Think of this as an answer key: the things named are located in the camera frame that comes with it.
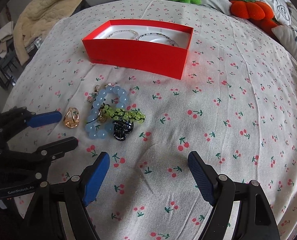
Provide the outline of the gold hair claw clip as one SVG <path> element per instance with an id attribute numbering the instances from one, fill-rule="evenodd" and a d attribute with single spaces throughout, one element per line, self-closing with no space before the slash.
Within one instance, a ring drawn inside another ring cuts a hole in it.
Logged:
<path id="1" fill-rule="evenodd" d="M 63 124 L 67 128 L 76 128 L 80 124 L 80 114 L 76 107 L 69 107 L 64 118 Z"/>

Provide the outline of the beige quilted blanket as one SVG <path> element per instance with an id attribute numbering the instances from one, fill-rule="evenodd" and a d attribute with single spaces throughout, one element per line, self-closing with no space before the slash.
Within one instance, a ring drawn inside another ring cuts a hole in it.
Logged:
<path id="1" fill-rule="evenodd" d="M 69 17 L 82 0 L 31 0 L 20 14 L 13 32 L 14 48 L 20 64 L 29 60 L 26 48 L 38 37 L 46 38 L 53 26 Z"/>

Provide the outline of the cherry print bed sheet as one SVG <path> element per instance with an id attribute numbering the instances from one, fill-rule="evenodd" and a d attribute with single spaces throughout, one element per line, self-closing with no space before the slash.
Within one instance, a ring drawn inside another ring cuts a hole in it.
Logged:
<path id="1" fill-rule="evenodd" d="M 180 80 L 137 69 L 93 64 L 82 39 L 111 19 L 136 18 L 193 27 Z M 140 111 L 123 142 L 92 140 L 84 120 L 96 85 L 127 91 L 127 108 Z M 76 137 L 78 148 L 53 161 L 48 181 L 64 182 L 100 152 L 110 169 L 87 208 L 101 239 L 198 239 L 211 212 L 187 165 L 199 153 L 233 181 L 257 180 L 281 239 L 297 234 L 297 62 L 251 23 L 217 10 L 165 0 L 116 1 L 59 21 L 26 66 L 4 106 L 36 113 L 69 107 L 81 123 L 28 128 L 12 150 Z"/>

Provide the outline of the red cardboard box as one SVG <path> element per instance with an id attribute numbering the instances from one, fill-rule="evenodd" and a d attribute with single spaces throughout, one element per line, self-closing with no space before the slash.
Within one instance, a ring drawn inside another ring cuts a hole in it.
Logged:
<path id="1" fill-rule="evenodd" d="M 109 20 L 82 39 L 92 63 L 182 78 L 193 28 L 154 20 Z"/>

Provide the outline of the white deer print pillow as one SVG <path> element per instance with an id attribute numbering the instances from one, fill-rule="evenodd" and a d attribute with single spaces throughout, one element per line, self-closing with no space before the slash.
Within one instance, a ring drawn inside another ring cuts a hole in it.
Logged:
<path id="1" fill-rule="evenodd" d="M 297 61 L 297 27 L 292 25 L 279 25 L 273 28 L 272 32 Z"/>

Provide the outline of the orange pumpkin plush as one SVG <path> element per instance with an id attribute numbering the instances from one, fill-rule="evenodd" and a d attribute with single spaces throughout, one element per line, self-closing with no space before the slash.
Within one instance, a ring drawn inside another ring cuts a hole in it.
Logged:
<path id="1" fill-rule="evenodd" d="M 272 29 L 279 24 L 274 20 L 275 14 L 270 5 L 253 0 L 230 0 L 230 3 L 232 15 L 250 21 L 268 36 L 277 39 Z"/>

